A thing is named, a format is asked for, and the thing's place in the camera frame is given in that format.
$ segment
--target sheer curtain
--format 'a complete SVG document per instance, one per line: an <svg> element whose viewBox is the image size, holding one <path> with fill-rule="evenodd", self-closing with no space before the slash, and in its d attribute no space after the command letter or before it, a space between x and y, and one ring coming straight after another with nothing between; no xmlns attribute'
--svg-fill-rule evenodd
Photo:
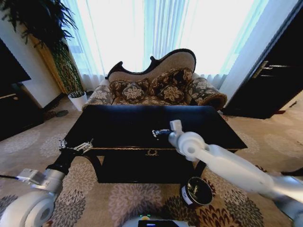
<svg viewBox="0 0 303 227"><path fill-rule="evenodd" d="M87 90L119 61L143 71L177 48L191 49L196 73L217 87L228 75L268 0L63 0L78 29L71 52Z"/></svg>

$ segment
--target white flower pot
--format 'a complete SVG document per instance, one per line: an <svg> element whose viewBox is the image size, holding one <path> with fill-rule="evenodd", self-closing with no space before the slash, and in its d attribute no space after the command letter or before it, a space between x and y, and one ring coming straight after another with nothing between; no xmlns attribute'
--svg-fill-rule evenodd
<svg viewBox="0 0 303 227"><path fill-rule="evenodd" d="M68 96L68 98L71 100L78 111L82 111L83 105L87 102L87 96L85 92L84 95L79 98L71 98L70 96Z"/></svg>

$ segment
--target patterned carpet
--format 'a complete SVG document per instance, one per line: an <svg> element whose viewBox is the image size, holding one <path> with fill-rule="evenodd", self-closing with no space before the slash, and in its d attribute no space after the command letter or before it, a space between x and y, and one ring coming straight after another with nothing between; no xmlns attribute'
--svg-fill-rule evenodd
<svg viewBox="0 0 303 227"><path fill-rule="evenodd" d="M17 175L23 168L43 171L59 154L62 139L80 113L67 98L53 111L68 110L44 124L0 142L0 174ZM302 167L303 101L283 115L258 120L223 118L249 148L236 154L270 173ZM51 220L44 226L121 226L128 218L148 212L202 227L287 227L291 221L272 201L246 193L216 174L205 170L214 200L196 210L183 205L175 184L98 184L90 163L76 158L64 179L63 192L56 201ZM0 216L29 186L16 180L0 179Z"/></svg>

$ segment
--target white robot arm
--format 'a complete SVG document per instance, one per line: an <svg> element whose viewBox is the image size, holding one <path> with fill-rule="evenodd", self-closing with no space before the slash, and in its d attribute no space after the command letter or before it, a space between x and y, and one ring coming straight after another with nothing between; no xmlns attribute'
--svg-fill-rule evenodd
<svg viewBox="0 0 303 227"><path fill-rule="evenodd" d="M208 145L195 132L183 132L180 120L170 122L169 142L187 160L199 159L230 183L275 202L295 225L303 226L303 184L291 176L270 176L228 150Z"/></svg>
<svg viewBox="0 0 303 227"><path fill-rule="evenodd" d="M13 201L3 212L0 227L41 227L52 215L54 202L62 191L62 181L76 155L92 148L91 142L75 148L61 143L61 154L42 174L37 170L24 169L17 179L32 184L35 191Z"/></svg>

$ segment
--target sofa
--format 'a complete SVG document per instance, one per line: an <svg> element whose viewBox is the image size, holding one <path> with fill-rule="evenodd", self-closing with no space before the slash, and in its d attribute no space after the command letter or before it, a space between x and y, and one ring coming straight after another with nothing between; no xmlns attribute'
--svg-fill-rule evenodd
<svg viewBox="0 0 303 227"><path fill-rule="evenodd" d="M191 50L177 49L143 72L130 72L116 64L92 93L88 105L210 105L216 110L227 101L205 78L195 73L196 57Z"/></svg>

